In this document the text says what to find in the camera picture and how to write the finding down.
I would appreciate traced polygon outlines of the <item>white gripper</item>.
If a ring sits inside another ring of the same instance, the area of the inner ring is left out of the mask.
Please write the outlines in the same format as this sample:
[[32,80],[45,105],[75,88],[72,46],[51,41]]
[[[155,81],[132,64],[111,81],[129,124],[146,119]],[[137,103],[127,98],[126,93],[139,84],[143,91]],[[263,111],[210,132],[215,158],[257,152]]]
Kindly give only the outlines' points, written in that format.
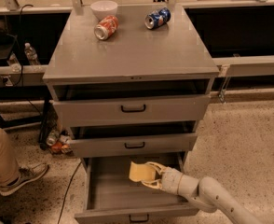
[[177,194],[182,176],[180,171],[153,161],[145,164],[149,175],[162,175],[160,180],[142,181],[142,184],[150,189],[162,189],[170,194]]

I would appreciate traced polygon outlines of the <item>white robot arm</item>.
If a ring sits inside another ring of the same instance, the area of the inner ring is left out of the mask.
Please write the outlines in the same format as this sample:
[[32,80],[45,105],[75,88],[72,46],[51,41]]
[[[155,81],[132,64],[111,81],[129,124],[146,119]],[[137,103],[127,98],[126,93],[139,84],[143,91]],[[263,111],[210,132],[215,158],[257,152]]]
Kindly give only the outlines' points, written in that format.
[[146,177],[141,182],[149,188],[184,197],[204,212],[220,210],[233,224],[262,224],[214,178],[206,176],[198,180],[152,161],[146,162],[144,167]]

